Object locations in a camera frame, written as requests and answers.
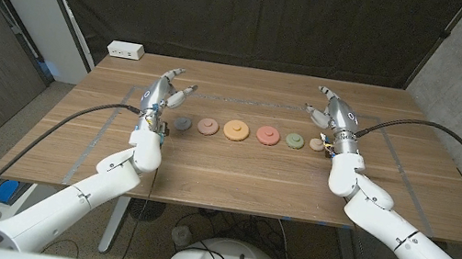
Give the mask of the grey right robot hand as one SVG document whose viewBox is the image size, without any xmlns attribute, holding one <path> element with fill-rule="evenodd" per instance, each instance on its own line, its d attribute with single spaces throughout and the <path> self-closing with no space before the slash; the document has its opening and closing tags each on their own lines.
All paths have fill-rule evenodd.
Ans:
<svg viewBox="0 0 462 259">
<path fill-rule="evenodd" d="M 355 134 L 359 127 L 355 111 L 330 88 L 319 86 L 319 90 L 329 100 L 327 107 L 319 111 L 312 105 L 306 104 L 305 109 L 318 128 L 330 131 L 331 135 L 321 134 L 325 149 L 332 154 L 358 154 Z"/>
</svg>

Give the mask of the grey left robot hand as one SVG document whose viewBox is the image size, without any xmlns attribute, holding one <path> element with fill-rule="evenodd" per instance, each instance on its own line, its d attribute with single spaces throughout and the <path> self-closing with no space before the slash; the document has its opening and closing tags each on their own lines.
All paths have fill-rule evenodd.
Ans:
<svg viewBox="0 0 462 259">
<path fill-rule="evenodd" d="M 185 71 L 184 68 L 172 69 L 149 85 L 141 98 L 141 116 L 137 122 L 136 130 L 158 131 L 163 109 L 180 107 L 187 97 L 196 92 L 196 84 L 183 90 L 174 87 L 174 78 Z"/>
</svg>

